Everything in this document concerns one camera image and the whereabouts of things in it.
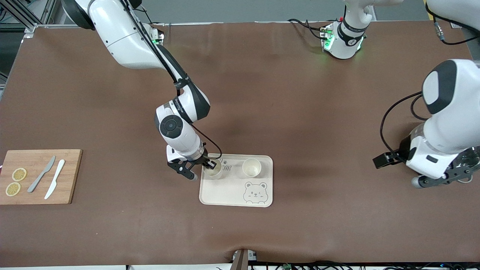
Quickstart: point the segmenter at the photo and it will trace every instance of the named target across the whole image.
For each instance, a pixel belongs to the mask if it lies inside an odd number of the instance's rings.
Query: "gray knife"
[[[45,167],[45,169],[43,169],[43,172],[41,172],[41,174],[36,178],[35,182],[33,182],[27,189],[27,192],[29,193],[32,193],[36,186],[38,185],[38,183],[40,182],[40,180],[42,179],[43,175],[45,173],[47,173],[48,171],[50,171],[50,169],[53,167],[53,163],[55,162],[55,156],[52,157],[52,159],[50,160],[50,162],[48,162],[47,166]]]

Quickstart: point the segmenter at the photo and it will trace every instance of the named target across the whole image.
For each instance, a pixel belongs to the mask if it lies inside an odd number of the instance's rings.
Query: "wooden cutting board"
[[[28,193],[28,187],[45,169],[54,155],[56,158],[53,167],[42,177],[35,191]],[[82,151],[79,149],[8,151],[0,173],[0,205],[71,203],[81,157]],[[52,195],[45,200],[45,194],[50,187],[60,160],[65,160],[65,165],[57,178],[57,187]],[[10,197],[7,196],[5,189],[8,184],[14,182],[12,173],[17,168],[26,169],[27,176],[18,182],[21,185],[20,192]]]

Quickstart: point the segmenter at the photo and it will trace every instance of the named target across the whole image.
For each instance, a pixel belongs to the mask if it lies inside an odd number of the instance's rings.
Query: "table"
[[[341,61],[297,25],[165,30],[212,103],[197,127],[225,153],[274,160],[273,204],[201,204],[200,183],[166,166],[154,126],[175,95],[168,74],[121,67],[93,31],[38,28],[0,102],[0,157],[84,153],[72,204],[0,207],[0,266],[221,263],[240,248],[277,262],[480,260],[479,181],[417,190],[410,169],[372,162],[386,151],[386,109],[437,64],[469,58],[466,45],[441,44],[428,21],[375,22]],[[396,146],[418,124],[401,104],[385,137]]]

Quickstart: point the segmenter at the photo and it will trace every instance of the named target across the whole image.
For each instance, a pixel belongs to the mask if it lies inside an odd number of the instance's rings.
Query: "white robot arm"
[[[351,58],[361,46],[363,34],[372,21],[368,6],[392,6],[403,0],[343,0],[345,14],[321,31],[322,48],[339,59]]]
[[[168,144],[168,165],[186,178],[196,180],[197,176],[191,171],[194,165],[209,169],[216,165],[190,126],[208,115],[210,102],[170,52],[152,40],[150,31],[135,16],[133,2],[141,3],[138,0],[62,0],[70,18],[80,27],[96,30],[119,64],[131,69],[161,68],[170,74],[177,96],[156,109],[154,120]]]
[[[427,0],[427,10],[474,32],[480,30],[480,1]],[[437,33],[444,41],[441,30]],[[471,60],[444,61],[425,78],[421,94],[432,117],[394,153],[376,157],[375,166],[405,162],[420,174],[412,179],[416,188],[471,181],[480,169],[480,65]]]

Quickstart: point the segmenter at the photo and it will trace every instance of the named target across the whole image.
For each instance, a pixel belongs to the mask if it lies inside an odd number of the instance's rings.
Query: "white cup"
[[[212,170],[204,167],[204,171],[208,176],[210,176],[211,179],[218,179],[222,176],[222,164],[220,164],[220,162],[217,160],[212,160],[212,162],[216,164],[215,168]]]
[[[253,178],[262,171],[262,164],[257,159],[247,159],[241,169],[246,176]]]

